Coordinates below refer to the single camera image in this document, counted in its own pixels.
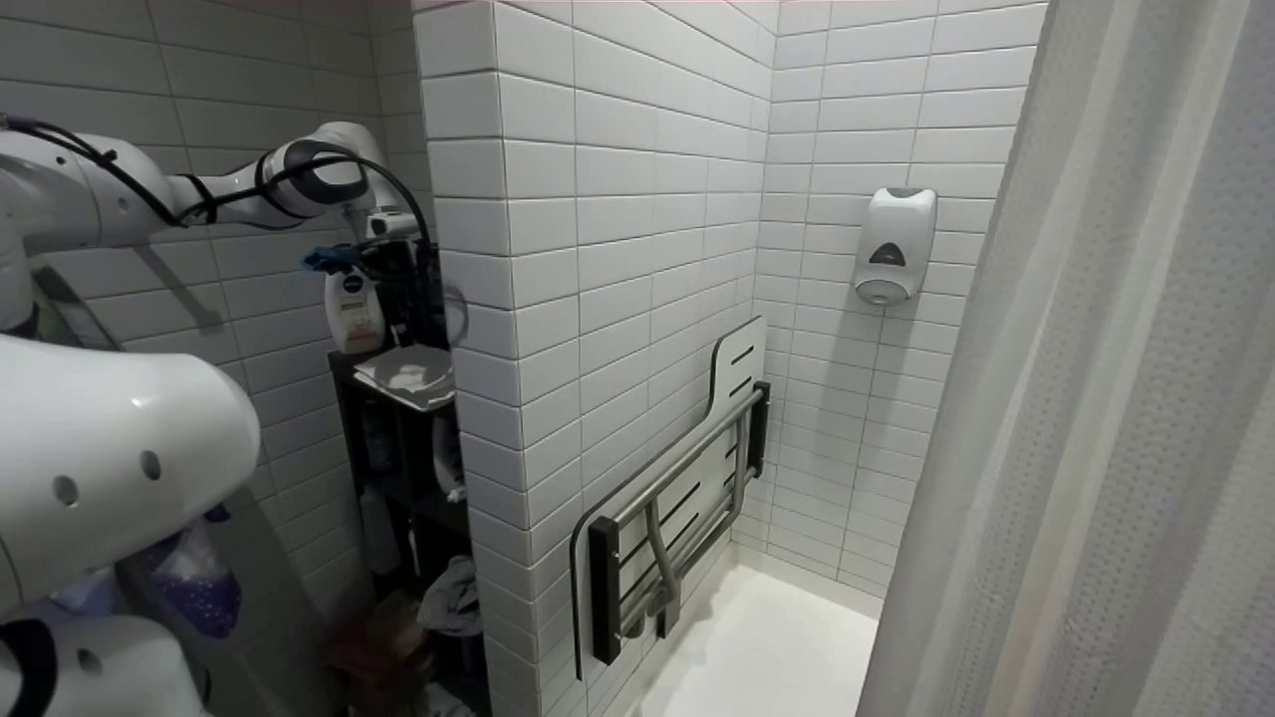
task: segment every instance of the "shower curtain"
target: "shower curtain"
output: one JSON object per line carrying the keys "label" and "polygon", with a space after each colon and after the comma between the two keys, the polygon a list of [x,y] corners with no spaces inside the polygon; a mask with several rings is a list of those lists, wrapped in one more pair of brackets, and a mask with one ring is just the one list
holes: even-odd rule
{"label": "shower curtain", "polygon": [[1044,33],[861,717],[1271,717],[1275,4]]}

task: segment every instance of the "soap dispenser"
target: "soap dispenser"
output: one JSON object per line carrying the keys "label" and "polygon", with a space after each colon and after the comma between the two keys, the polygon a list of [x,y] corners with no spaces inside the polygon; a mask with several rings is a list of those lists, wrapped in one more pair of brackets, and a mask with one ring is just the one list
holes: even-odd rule
{"label": "soap dispenser", "polygon": [[870,199],[854,290],[874,305],[920,294],[939,194],[930,186],[882,186]]}

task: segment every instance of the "cable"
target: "cable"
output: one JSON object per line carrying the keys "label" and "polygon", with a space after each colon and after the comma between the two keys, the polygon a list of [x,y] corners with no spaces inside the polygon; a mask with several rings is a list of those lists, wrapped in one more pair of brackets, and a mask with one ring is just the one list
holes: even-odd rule
{"label": "cable", "polygon": [[[157,213],[158,223],[166,223],[166,228],[192,228],[192,223],[188,223],[192,213],[207,213],[207,223],[211,223],[211,219],[220,213],[220,208],[244,201],[244,199],[266,199],[275,209],[281,209],[281,208],[269,199],[269,194],[280,190],[280,182],[289,182],[293,174],[307,174],[307,171],[317,171],[317,166],[329,166],[329,162],[358,162],[361,171],[384,174],[384,179],[393,186],[393,194],[405,201],[405,209],[412,209],[412,219],[416,219],[416,228],[418,228],[418,244],[429,249],[429,273],[433,273],[439,298],[443,298],[443,330],[446,330],[446,298],[459,305],[459,330],[450,330],[446,344],[459,346],[459,344],[470,334],[470,302],[465,302],[465,294],[462,294],[453,282],[446,282],[443,271],[439,271],[439,244],[433,244],[433,236],[429,236],[429,223],[428,223],[422,201],[416,199],[416,190],[412,190],[389,166],[384,166],[384,162],[374,162],[374,160],[361,160],[361,155],[354,155],[354,151],[348,151],[348,147],[325,144],[329,155],[313,155],[313,160],[307,160],[307,162],[281,166],[281,171],[269,174],[269,179],[264,179],[264,171],[256,171],[256,186],[244,186],[244,190],[230,190],[230,194],[211,194],[200,179],[188,174],[188,179],[196,182],[196,190],[200,190],[200,201],[192,201],[192,208],[182,208],[182,209],[175,213],[157,190],[146,190],[137,174],[127,174],[127,171],[115,166],[115,151],[98,151],[98,147],[92,147],[85,136],[58,126],[58,122],[45,122],[45,119],[0,115],[0,122],[11,126],[11,131],[18,131],[18,136],[54,144],[54,147],[65,147],[65,151],[94,162],[98,171],[107,171],[111,179],[121,179],[137,199],[142,199],[142,201],[153,208],[153,213]],[[384,273],[380,273],[374,267],[365,267],[365,264],[358,264],[358,271],[361,271],[365,280],[374,280],[374,282],[385,282],[385,288],[401,290],[400,282],[384,280]]]}
{"label": "cable", "polygon": [[157,190],[146,190],[141,179],[130,179],[127,171],[115,166],[111,151],[98,151],[89,138],[81,138],[74,131],[45,122],[45,119],[7,119],[7,126],[92,160],[94,166],[115,174],[130,194],[141,194],[157,209],[158,223],[178,228],[178,219],[166,209],[166,201]]}

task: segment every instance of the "tiled wall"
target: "tiled wall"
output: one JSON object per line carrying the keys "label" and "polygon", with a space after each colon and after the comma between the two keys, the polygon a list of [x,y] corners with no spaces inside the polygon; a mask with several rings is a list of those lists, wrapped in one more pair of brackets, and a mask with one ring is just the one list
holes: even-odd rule
{"label": "tiled wall", "polygon": [[571,674],[571,529],[705,401],[750,316],[773,4],[418,4],[497,711],[606,711]]}
{"label": "tiled wall", "polygon": [[[412,10],[385,0],[374,18],[361,0],[0,0],[0,110],[137,138],[170,171],[228,171],[323,119],[369,122],[416,182],[428,162]],[[299,271],[335,237],[340,219],[166,231],[158,271],[127,249],[52,260],[127,349],[196,349],[260,406],[264,468],[220,529],[244,629],[196,644],[220,711],[329,711],[317,648],[365,599],[317,280]],[[200,325],[162,273],[220,318]]]}
{"label": "tiled wall", "polygon": [[[758,312],[773,464],[750,555],[882,600],[946,393],[1044,0],[791,0],[773,57]],[[920,302],[849,290],[874,186],[938,186]]]}

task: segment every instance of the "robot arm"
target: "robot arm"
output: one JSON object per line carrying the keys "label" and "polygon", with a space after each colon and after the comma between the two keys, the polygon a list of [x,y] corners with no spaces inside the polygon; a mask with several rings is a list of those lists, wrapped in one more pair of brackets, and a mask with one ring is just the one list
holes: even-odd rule
{"label": "robot arm", "polygon": [[74,136],[0,115],[0,174],[29,249],[141,247],[162,228],[299,228],[344,208],[358,237],[405,237],[418,208],[380,171],[384,151],[358,122],[323,122],[230,174],[162,174],[111,136]]}
{"label": "robot arm", "polygon": [[200,223],[280,231],[325,208],[361,244],[422,231],[358,122],[323,122],[230,174],[162,174],[122,138],[0,115],[0,208],[0,614],[175,535],[260,458],[251,401],[200,360],[3,338],[33,318],[29,253]]}

